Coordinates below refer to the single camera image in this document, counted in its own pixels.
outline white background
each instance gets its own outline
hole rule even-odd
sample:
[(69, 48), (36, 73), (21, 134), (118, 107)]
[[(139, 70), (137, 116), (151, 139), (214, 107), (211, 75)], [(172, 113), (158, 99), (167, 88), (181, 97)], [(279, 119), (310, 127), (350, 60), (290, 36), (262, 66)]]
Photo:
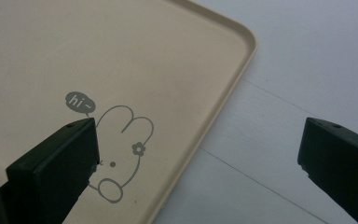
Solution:
[(356, 223), (296, 156), (306, 117), (358, 133), (358, 1), (196, 2), (258, 50), (155, 223)]

